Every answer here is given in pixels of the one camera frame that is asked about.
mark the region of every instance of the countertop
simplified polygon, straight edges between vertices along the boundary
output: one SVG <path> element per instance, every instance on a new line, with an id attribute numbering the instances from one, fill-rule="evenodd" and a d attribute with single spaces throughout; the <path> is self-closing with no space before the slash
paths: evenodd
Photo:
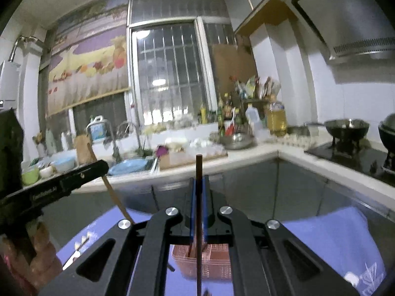
<path id="1" fill-rule="evenodd" d="M 317 140 L 317 145 L 328 142 L 329 140 L 330 138 L 328 138 L 327 135 L 320 136 Z M 228 157 L 203 163 L 203 173 L 217 174 L 226 170 L 252 165 L 276 157 L 313 171 L 340 185 L 360 192 L 391 210 L 395 210 L 395 189 L 392 186 L 346 167 L 309 155 L 299 147 L 262 143 L 250 149 L 230 151 Z M 134 187 L 139 186 L 185 180 L 195 176 L 195 172 L 195 165 L 189 165 L 170 170 L 155 171 L 151 174 L 148 172 L 140 172 L 125 176 L 108 177 L 108 179 L 114 189 L 130 186 L 131 190 L 133 190 Z M 80 189 L 73 191 L 73 193 L 78 194 L 105 190 L 106 187 L 102 179 L 98 178 L 83 185 Z"/>

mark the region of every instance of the pink plastic basket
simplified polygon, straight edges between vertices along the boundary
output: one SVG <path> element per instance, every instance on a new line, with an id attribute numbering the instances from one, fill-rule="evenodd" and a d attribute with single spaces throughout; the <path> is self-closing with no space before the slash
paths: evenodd
<path id="1" fill-rule="evenodd" d="M 196 258 L 187 257 L 189 246 L 175 245 L 171 256 L 185 278 L 196 279 Z M 229 250 L 227 244 L 207 245 L 202 253 L 202 278 L 231 280 Z"/>

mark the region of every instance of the range hood vent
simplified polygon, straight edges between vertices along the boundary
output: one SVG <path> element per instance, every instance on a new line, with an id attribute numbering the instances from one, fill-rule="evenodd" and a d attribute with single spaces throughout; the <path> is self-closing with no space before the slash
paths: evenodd
<path id="1" fill-rule="evenodd" d="M 329 61 L 395 58 L 395 29 L 376 0 L 282 1 L 327 47 Z"/>

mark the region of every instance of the silver screw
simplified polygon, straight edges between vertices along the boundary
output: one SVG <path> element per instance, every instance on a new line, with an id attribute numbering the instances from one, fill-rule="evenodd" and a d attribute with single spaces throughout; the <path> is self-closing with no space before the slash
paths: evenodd
<path id="1" fill-rule="evenodd" d="M 127 219 L 122 219 L 118 222 L 118 227 L 121 229 L 128 229 L 130 227 L 130 221 Z"/>
<path id="2" fill-rule="evenodd" d="M 223 215 L 229 215 L 233 211 L 232 207 L 223 206 L 220 208 L 220 213 Z"/>
<path id="3" fill-rule="evenodd" d="M 272 219 L 272 220 L 269 220 L 268 222 L 267 222 L 267 226 L 270 228 L 270 229 L 277 229 L 278 227 L 280 227 L 280 223 L 277 221 L 277 220 L 274 220 L 274 219 Z"/>
<path id="4" fill-rule="evenodd" d="M 166 215 L 167 216 L 174 216 L 178 213 L 178 209 L 176 207 L 169 207 L 166 209 Z"/>

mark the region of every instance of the wok handle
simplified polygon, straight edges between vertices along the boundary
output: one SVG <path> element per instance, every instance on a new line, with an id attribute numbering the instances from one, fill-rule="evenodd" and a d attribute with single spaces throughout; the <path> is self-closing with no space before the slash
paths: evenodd
<path id="1" fill-rule="evenodd" d="M 305 126 L 325 126 L 321 122 L 308 121 L 304 123 Z"/>

